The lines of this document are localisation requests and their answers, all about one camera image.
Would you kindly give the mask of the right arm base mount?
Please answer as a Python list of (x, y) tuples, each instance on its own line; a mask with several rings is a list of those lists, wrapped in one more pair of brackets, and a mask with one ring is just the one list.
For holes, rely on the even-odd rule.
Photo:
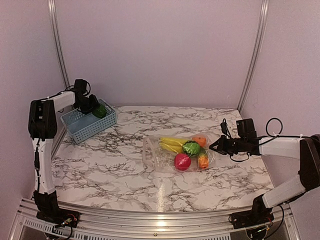
[(254, 213), (253, 210), (234, 212), (229, 215), (228, 221), (233, 225), (234, 229), (241, 229), (261, 225), (272, 222), (274, 215), (271, 210), (265, 212)]

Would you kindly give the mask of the clear zip top bag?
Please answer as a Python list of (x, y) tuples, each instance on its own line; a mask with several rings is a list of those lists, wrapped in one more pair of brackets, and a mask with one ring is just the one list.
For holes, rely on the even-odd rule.
[(151, 135), (144, 139), (142, 161), (159, 173), (200, 172), (215, 166), (216, 154), (204, 133), (191, 136)]

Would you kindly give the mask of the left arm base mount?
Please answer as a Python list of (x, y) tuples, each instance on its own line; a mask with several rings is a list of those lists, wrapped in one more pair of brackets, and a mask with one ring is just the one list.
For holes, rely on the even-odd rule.
[(79, 222), (80, 213), (78, 211), (60, 208), (57, 211), (38, 211), (36, 217), (40, 220), (56, 224), (57, 227), (62, 227), (63, 222), (65, 222), (68, 219), (71, 219), (71, 222), (69, 222), (66, 225), (72, 228), (76, 228)]

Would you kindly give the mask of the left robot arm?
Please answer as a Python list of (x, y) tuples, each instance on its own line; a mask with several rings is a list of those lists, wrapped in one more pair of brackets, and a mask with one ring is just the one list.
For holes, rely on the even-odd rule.
[(66, 90), (30, 103), (28, 132), (34, 152), (33, 197), (38, 210), (53, 223), (60, 222), (64, 216), (58, 205), (51, 170), (52, 145), (58, 131), (56, 113), (69, 106), (76, 107), (83, 114), (91, 113), (98, 108), (99, 102), (90, 91), (87, 80), (76, 79)]

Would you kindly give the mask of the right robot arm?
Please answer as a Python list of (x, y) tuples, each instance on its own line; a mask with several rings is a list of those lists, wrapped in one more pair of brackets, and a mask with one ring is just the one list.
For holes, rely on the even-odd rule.
[(251, 118), (236, 121), (236, 137), (230, 135), (225, 120), (220, 126), (222, 135), (209, 146), (210, 150), (230, 158), (245, 153), (248, 157), (259, 156), (264, 161), (270, 160), (272, 164), (279, 160), (279, 167), (293, 163), (289, 168), (291, 176), (253, 200), (252, 209), (247, 214), (252, 224), (260, 223), (273, 207), (294, 201), (320, 186), (319, 134), (283, 135), (279, 131), (258, 136)]

